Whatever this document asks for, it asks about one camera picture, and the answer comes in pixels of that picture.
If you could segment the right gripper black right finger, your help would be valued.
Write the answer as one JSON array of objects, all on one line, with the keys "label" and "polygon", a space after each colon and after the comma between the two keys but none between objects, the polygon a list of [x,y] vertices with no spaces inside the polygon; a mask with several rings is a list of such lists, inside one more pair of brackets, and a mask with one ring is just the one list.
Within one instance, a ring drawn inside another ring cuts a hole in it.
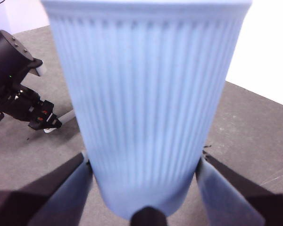
[{"label": "right gripper black right finger", "polygon": [[275,194],[202,154],[196,181],[211,226],[283,226],[283,194]]}]

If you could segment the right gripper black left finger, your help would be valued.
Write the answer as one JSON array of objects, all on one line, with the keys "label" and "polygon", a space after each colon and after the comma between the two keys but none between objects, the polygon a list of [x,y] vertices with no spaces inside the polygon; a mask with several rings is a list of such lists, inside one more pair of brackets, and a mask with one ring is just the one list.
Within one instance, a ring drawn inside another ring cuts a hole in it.
[{"label": "right gripper black left finger", "polygon": [[18,190],[0,190],[0,226],[77,226],[92,184],[79,153]]}]

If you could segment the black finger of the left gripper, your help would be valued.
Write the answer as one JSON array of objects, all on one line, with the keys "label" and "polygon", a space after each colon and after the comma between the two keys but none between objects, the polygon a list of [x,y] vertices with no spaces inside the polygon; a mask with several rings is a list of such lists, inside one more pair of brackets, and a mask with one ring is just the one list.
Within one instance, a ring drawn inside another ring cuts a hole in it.
[{"label": "black finger of the left gripper", "polygon": [[37,124],[36,129],[58,129],[61,127],[60,121],[55,121],[55,123],[48,123],[45,121],[41,121]]},{"label": "black finger of the left gripper", "polygon": [[57,115],[51,113],[48,117],[49,125],[62,125],[62,122],[58,119]]}]

